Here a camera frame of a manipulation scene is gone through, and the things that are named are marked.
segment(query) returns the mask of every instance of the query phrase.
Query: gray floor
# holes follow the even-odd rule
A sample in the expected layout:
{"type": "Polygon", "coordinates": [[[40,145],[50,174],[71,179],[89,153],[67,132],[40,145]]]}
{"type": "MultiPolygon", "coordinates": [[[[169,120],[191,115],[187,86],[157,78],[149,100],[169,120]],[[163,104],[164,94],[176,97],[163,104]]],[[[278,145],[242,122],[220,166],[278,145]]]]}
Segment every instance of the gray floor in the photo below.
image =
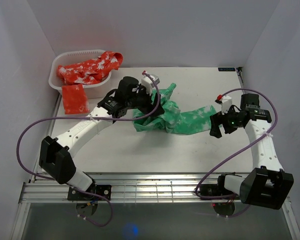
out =
{"type": "MultiPolygon", "coordinates": [[[[244,205],[238,203],[236,208],[239,211],[244,205]]],[[[251,206],[241,216],[229,219],[214,213],[211,203],[114,204],[112,222],[100,228],[77,218],[75,204],[33,203],[22,239],[292,239],[282,209],[251,206]]],[[[109,207],[100,204],[92,218],[103,222],[108,216],[109,207]]]]}

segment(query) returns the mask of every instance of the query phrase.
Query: white bin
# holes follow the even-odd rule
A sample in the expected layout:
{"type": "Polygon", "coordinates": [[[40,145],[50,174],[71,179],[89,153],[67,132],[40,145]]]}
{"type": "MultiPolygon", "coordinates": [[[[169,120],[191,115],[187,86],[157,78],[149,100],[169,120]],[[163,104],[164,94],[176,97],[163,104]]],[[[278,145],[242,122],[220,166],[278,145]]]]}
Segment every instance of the white bin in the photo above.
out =
{"type": "MultiPolygon", "coordinates": [[[[57,68],[59,65],[67,66],[70,64],[81,63],[89,59],[95,59],[103,54],[105,51],[96,49],[96,50],[86,50],[86,51],[69,51],[60,54],[57,56],[51,67],[51,72],[49,76],[49,85],[58,90],[62,95],[62,86],[64,85],[63,81],[57,76],[57,68]]],[[[112,89],[110,82],[111,72],[108,76],[105,77],[105,80],[98,84],[92,85],[83,85],[83,89],[88,99],[103,98],[106,94],[112,89]]]]}

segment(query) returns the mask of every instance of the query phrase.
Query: gray wall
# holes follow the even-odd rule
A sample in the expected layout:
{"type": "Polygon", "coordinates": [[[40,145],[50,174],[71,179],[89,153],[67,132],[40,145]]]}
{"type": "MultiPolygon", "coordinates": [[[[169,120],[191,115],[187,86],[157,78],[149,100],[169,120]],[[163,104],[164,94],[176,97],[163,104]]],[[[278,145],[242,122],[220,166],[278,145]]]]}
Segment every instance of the gray wall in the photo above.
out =
{"type": "MultiPolygon", "coordinates": [[[[51,115],[48,85],[55,54],[26,0],[0,0],[0,240],[8,239],[26,174],[16,159],[17,139],[35,120],[51,115]]],[[[33,169],[47,125],[25,136],[21,157],[33,169]]]]}
{"type": "Polygon", "coordinates": [[[242,66],[279,0],[28,0],[54,52],[104,49],[125,67],[242,66]]]}
{"type": "Polygon", "coordinates": [[[274,144],[294,176],[290,196],[300,227],[300,0],[280,1],[243,73],[245,84],[269,96],[278,110],[274,144]]]}

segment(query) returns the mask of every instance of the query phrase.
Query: black label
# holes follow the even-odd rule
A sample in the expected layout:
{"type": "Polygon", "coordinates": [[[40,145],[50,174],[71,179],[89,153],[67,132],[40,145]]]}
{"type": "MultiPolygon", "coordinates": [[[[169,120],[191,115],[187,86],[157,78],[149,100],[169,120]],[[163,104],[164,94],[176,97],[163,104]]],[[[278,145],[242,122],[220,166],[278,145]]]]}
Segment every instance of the black label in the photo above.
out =
{"type": "Polygon", "coordinates": [[[236,69],[234,67],[218,67],[219,72],[235,72],[236,69]]]}

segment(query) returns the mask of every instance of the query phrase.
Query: flat green cloth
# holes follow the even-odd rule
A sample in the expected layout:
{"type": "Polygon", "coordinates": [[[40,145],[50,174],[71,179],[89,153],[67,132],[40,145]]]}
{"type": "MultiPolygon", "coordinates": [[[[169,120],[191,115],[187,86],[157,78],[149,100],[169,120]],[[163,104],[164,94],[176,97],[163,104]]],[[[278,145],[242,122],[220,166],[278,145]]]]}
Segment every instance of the flat green cloth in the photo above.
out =
{"type": "MultiPolygon", "coordinates": [[[[167,89],[160,89],[164,114],[155,118],[147,117],[133,121],[137,132],[159,129],[166,130],[167,133],[190,135],[211,129],[210,116],[216,113],[215,108],[207,105],[197,110],[181,112],[176,102],[170,100],[176,86],[175,83],[172,83],[167,89]]],[[[157,91],[154,90],[152,101],[154,101],[156,93],[157,91]]],[[[134,118],[143,115],[138,109],[133,110],[134,118]]]]}

